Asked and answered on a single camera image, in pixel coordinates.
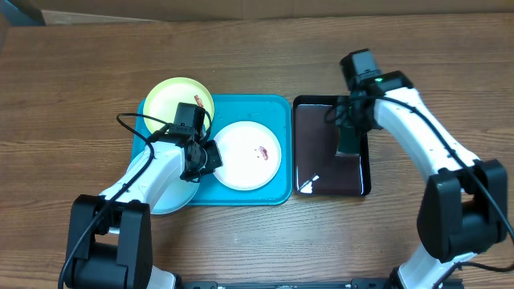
wood grain surface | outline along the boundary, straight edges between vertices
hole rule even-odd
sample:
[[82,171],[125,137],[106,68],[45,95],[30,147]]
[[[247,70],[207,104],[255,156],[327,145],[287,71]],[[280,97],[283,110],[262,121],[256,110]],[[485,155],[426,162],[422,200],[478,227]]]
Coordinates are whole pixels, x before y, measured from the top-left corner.
[[[447,14],[10,28],[0,58],[0,287],[55,288],[72,202],[129,164],[133,136],[116,114],[174,76],[292,102],[345,92],[339,60],[368,47],[383,71],[409,76],[457,140],[514,175],[513,27],[514,14]],[[419,243],[424,184],[387,132],[371,132],[369,150],[366,198],[293,195],[281,206],[153,217],[155,265],[224,283],[387,276]],[[512,216],[512,186],[509,195]],[[513,259],[504,242],[476,260]],[[470,288],[514,287],[513,274],[455,276]]]

blue tray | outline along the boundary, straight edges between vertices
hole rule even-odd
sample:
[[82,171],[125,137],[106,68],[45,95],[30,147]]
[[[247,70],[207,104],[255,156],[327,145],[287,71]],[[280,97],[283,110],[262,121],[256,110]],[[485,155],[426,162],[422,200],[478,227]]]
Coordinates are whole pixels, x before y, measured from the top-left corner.
[[[197,193],[188,205],[195,206],[262,206],[280,205],[292,192],[292,126],[291,106],[282,96],[271,95],[212,95],[214,119],[210,138],[224,127],[237,121],[254,121],[269,128],[277,137],[282,150],[279,171],[265,186],[251,191],[230,189],[212,174],[204,176]],[[143,101],[138,113],[143,113]],[[136,120],[136,130],[149,136],[141,118]],[[145,143],[134,137],[132,159],[145,148]]]

blue object in corner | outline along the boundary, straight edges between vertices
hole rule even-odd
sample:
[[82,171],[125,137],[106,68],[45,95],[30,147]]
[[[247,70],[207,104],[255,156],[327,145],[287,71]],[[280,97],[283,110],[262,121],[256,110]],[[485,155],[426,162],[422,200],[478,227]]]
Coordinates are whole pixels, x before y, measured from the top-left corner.
[[[291,106],[282,96],[274,95],[212,95],[214,119],[210,138],[227,125],[238,121],[254,121],[269,128],[279,140],[282,161],[279,171],[265,186],[251,191],[230,189],[212,174],[204,176],[197,193],[188,205],[193,206],[262,206],[280,205],[292,193],[292,118]],[[143,101],[138,113],[143,113]],[[136,120],[136,130],[149,136],[141,118]],[[145,143],[134,136],[132,158],[145,148]]]

wooden tabletop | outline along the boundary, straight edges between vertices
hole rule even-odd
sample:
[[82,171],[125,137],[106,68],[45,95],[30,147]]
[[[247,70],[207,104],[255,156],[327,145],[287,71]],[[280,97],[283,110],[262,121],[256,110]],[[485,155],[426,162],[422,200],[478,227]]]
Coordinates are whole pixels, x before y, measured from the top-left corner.
[[[115,120],[163,79],[211,93],[346,91],[339,60],[370,48],[401,70],[464,146],[514,175],[514,14],[306,18],[14,27],[0,57],[0,287],[55,288],[72,202],[126,170],[133,136]],[[187,207],[153,217],[156,266],[224,283],[386,277],[419,243],[424,184],[385,131],[369,134],[366,198],[299,197],[281,206]],[[509,189],[514,214],[514,188]],[[506,266],[512,244],[476,260]],[[513,274],[466,268],[470,288]]]

yellow plate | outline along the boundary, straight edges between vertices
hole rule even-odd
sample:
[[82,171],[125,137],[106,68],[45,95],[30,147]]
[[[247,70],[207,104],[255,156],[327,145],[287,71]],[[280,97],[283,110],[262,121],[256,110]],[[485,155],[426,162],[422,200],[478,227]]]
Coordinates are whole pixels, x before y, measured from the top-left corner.
[[[159,83],[146,96],[143,113],[159,120],[173,123],[178,103],[196,104],[202,106],[214,118],[214,101],[207,88],[196,80],[186,77],[175,77]],[[162,124],[145,118],[146,128],[155,132],[162,128]],[[207,116],[203,122],[209,128]]]

